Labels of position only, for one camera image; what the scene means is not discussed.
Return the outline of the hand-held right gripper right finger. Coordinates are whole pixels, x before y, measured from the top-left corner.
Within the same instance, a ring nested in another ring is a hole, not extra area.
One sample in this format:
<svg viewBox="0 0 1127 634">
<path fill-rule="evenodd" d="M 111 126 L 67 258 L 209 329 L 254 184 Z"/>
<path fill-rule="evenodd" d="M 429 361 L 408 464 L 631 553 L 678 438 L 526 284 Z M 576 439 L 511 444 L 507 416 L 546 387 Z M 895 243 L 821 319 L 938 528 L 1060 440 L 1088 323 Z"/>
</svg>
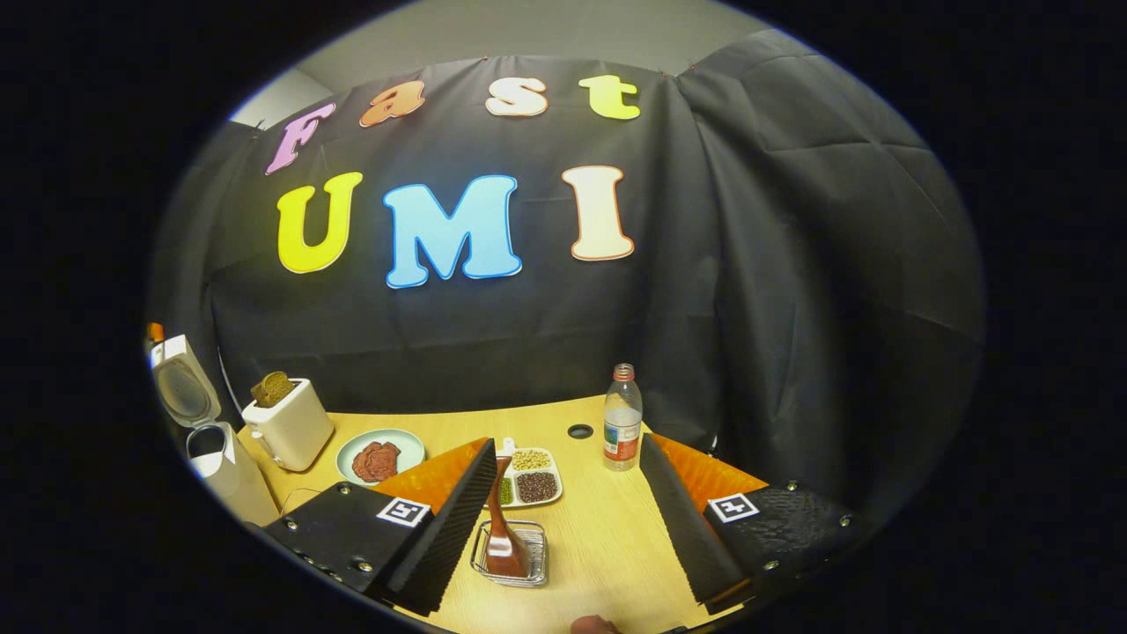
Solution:
<svg viewBox="0 0 1127 634">
<path fill-rule="evenodd" d="M 659 434 L 644 435 L 639 466 L 712 615 L 773 601 L 857 545 L 857 514 L 795 481 L 769 484 Z"/>
</svg>

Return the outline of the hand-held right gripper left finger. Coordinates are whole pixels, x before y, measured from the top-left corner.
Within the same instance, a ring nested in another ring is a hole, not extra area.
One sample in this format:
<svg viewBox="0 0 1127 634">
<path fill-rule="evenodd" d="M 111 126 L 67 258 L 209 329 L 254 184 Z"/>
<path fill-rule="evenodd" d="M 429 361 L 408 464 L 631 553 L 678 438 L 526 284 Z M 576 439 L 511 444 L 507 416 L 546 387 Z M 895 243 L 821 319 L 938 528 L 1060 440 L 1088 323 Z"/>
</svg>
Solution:
<svg viewBox="0 0 1127 634">
<path fill-rule="evenodd" d="M 261 534 L 335 584 L 427 616 L 440 609 L 496 473 L 495 443 L 479 438 L 374 489 L 331 484 Z"/>
</svg>

